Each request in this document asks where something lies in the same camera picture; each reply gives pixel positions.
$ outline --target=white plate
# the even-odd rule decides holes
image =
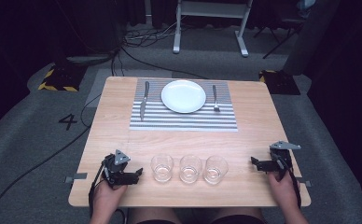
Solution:
[[[167,108],[178,113],[192,113],[205,103],[204,89],[195,82],[177,80],[167,84],[161,91],[161,100]]]

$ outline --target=black shorts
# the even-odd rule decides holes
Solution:
[[[165,220],[149,220],[149,221],[140,222],[138,224],[174,224],[174,223]],[[265,224],[265,222],[263,222],[257,217],[234,215],[234,216],[219,218],[215,220],[212,224]]]

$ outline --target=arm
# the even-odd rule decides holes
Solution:
[[[128,186],[121,186],[118,189],[111,189],[105,181],[99,183],[94,190],[93,215],[90,224],[109,223],[127,188]]]
[[[274,173],[268,173],[268,178],[271,185],[271,192],[283,212],[285,223],[308,223],[298,208],[297,196],[289,173],[286,172],[281,181],[276,179]]]

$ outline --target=fork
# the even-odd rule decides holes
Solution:
[[[213,93],[214,93],[214,111],[219,112],[219,106],[216,103],[216,85],[213,85]]]

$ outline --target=person's left hand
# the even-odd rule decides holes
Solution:
[[[101,181],[94,190],[93,215],[90,223],[108,223],[127,188],[126,185],[111,189],[105,180]]]

